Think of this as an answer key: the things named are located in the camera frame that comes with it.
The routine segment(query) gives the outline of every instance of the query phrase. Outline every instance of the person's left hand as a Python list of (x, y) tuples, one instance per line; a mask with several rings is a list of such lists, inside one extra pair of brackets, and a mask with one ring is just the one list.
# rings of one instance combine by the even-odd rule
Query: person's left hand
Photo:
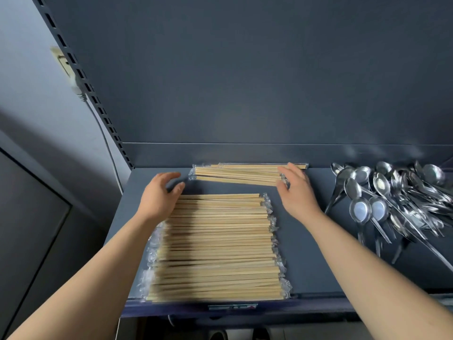
[(166, 184), (181, 176), (179, 172), (159, 173), (146, 186), (136, 216), (160, 223), (172, 213), (176, 201), (184, 190), (185, 183), (178, 183), (171, 192)]

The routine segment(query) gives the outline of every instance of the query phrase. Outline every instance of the forearm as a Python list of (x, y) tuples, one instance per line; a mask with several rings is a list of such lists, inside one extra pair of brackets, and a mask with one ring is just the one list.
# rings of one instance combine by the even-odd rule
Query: forearm
[(304, 225), (375, 339), (453, 337), (453, 315), (446, 308), (337, 223), (317, 213)]
[(133, 217), (10, 339), (103, 339), (112, 334), (156, 225)]

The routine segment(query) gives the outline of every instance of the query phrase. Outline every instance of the person's left arm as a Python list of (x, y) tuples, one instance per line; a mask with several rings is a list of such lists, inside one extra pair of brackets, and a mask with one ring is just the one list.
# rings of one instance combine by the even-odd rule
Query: person's left arm
[(130, 221), (8, 339), (105, 339), (113, 334), (148, 238), (184, 189), (184, 183), (170, 193), (165, 188), (179, 176), (157, 174)]

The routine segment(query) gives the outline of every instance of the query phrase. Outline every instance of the person's right arm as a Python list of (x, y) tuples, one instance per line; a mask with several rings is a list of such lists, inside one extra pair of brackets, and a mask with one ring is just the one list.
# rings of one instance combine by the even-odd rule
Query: person's right arm
[(308, 177), (296, 166), (279, 167), (285, 209), (312, 234), (330, 269), (377, 340), (453, 339), (453, 314), (362, 246), (320, 210)]

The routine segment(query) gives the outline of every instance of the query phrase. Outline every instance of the stack of wooden chopsticks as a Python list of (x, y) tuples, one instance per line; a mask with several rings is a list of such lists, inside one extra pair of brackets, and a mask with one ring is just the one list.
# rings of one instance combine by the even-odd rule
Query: stack of wooden chopsticks
[[(275, 186), (276, 181), (281, 179), (278, 166), (285, 165), (195, 165), (191, 175), (195, 180)], [(307, 165), (297, 165), (297, 167), (303, 170)]]
[(275, 219), (264, 204), (259, 194), (182, 195), (163, 229), (148, 299), (282, 299)]

